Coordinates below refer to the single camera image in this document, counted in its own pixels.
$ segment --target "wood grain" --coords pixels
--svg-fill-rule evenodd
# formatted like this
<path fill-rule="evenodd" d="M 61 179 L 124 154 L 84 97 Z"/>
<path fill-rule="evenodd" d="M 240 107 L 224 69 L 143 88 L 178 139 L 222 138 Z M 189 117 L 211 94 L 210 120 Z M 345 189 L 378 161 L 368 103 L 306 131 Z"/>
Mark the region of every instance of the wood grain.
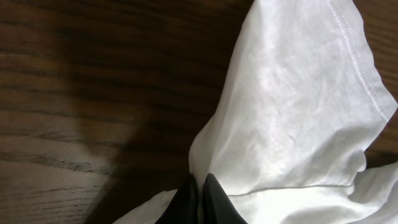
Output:
<path fill-rule="evenodd" d="M 355 2 L 398 98 L 394 0 Z M 111 223 L 188 174 L 251 0 L 0 0 L 0 223 Z M 366 153 L 398 161 L 395 116 Z"/>

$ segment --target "dark wooden surface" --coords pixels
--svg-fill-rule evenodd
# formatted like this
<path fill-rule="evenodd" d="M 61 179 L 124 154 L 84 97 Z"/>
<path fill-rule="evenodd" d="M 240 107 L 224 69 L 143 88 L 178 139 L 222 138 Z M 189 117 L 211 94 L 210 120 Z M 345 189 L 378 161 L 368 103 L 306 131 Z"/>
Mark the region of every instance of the dark wooden surface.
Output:
<path fill-rule="evenodd" d="M 398 3 L 358 0 L 398 98 Z M 111 223 L 188 174 L 251 0 L 0 0 L 0 223 Z M 398 161 L 398 118 L 367 152 Z"/>

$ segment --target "white cloth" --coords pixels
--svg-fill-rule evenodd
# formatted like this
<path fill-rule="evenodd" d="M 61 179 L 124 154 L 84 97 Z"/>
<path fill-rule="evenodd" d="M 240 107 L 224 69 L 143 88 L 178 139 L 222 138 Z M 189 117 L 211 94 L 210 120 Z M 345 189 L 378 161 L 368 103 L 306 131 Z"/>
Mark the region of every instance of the white cloth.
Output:
<path fill-rule="evenodd" d="M 248 223 L 398 223 L 398 163 L 364 171 L 396 108 L 351 0 L 257 0 L 190 169 Z M 116 223 L 154 223 L 166 194 Z"/>

